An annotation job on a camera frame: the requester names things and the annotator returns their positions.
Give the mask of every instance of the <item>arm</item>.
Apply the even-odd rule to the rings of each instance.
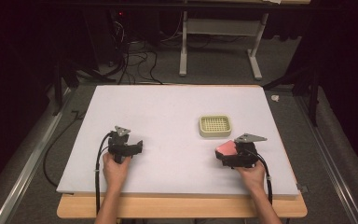
[[[103,175],[107,189],[95,224],[116,223],[118,198],[127,177],[130,160],[131,157],[127,157],[122,164],[117,164],[110,153],[103,155]]]
[[[264,191],[265,169],[261,161],[254,168],[235,168],[241,175],[243,185],[249,190],[255,202],[255,210],[262,224],[281,223]]]

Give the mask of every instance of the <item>white metal stand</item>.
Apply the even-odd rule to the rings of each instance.
[[[180,56],[179,75],[185,77],[187,74],[187,34],[208,35],[249,35],[255,36],[255,44],[252,49],[247,50],[249,62],[252,66],[254,77],[261,80],[262,76],[258,67],[255,54],[260,45],[261,36],[266,27],[268,13],[263,14],[261,21],[222,21],[207,19],[189,19],[187,12],[183,15],[182,50]]]

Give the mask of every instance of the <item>small basket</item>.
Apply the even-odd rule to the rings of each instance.
[[[200,117],[200,135],[202,137],[228,137],[231,135],[231,123],[225,115]]]

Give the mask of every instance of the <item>white board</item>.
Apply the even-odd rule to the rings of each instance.
[[[199,118],[215,114],[230,117],[229,137],[200,136]],[[255,146],[267,162],[274,195],[298,194],[265,93],[258,86],[97,87],[58,192],[95,192],[98,149],[115,125],[131,129],[129,144],[144,141],[143,153],[131,161],[123,193],[248,194],[238,172],[222,166],[214,149],[251,133],[268,139]],[[103,172],[100,179],[105,192]]]

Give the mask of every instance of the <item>human hand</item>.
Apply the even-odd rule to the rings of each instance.
[[[253,168],[235,167],[235,169],[240,173],[243,185],[251,193],[261,189],[264,191],[264,176],[266,171],[261,161],[257,161]]]
[[[131,157],[126,157],[121,164],[114,161],[114,155],[103,154],[103,175],[106,179],[107,190],[120,192],[127,177]]]

